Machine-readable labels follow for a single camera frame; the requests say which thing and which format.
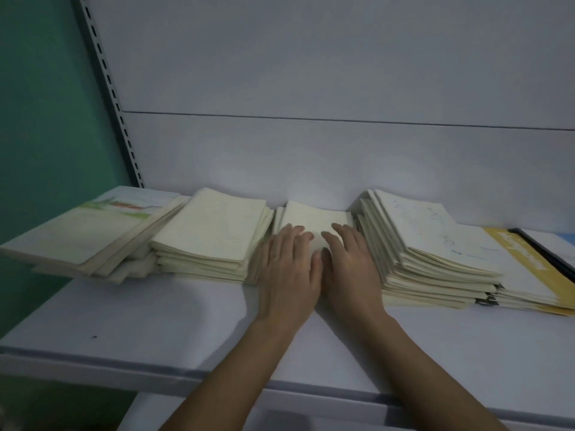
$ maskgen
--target green wall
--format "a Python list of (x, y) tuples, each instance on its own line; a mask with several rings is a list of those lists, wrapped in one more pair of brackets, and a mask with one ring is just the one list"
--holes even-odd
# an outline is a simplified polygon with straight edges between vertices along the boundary
[[(0, 242), (128, 174), (71, 0), (0, 0)], [(0, 336), (66, 279), (0, 256)], [(130, 392), (0, 376), (0, 404), (26, 428), (121, 419)]]

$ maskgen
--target forearm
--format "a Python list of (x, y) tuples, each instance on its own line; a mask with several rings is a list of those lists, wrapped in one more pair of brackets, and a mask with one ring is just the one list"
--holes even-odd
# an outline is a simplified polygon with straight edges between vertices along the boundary
[(364, 341), (415, 424), (422, 430), (505, 430), (499, 420), (383, 314)]
[(293, 336), (294, 332), (256, 320), (161, 431), (241, 430)]

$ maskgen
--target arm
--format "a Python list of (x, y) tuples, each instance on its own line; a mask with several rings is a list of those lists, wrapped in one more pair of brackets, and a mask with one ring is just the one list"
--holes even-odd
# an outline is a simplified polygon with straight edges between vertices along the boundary
[(320, 253), (308, 261), (312, 233), (284, 227), (258, 250), (259, 312), (236, 347), (184, 400), (161, 431), (241, 430), (263, 387), (321, 290)]
[(506, 430), (499, 420), (423, 352), (384, 310), (381, 280), (359, 231), (333, 224), (322, 233), (324, 288), (336, 314), (359, 334), (421, 430)]

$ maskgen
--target hand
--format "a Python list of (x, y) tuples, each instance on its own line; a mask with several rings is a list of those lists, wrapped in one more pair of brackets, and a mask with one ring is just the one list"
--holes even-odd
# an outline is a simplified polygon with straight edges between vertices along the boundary
[(335, 313), (358, 334), (366, 324), (378, 323), (387, 313), (381, 299), (381, 279), (365, 238), (349, 225), (332, 224), (343, 239), (323, 231), (331, 249), (321, 253), (323, 286)]
[(295, 334), (312, 314), (321, 292), (321, 255), (309, 262), (313, 233), (286, 225), (263, 243), (257, 260), (255, 283), (259, 287), (257, 320)]

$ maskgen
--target left hand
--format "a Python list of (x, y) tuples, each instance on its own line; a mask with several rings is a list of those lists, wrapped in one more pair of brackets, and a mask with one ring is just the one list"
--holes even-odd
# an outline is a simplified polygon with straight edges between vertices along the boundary
[(286, 225), (265, 241), (256, 254), (259, 312), (256, 320), (295, 334), (312, 314), (321, 292), (321, 253), (309, 262), (313, 233)]

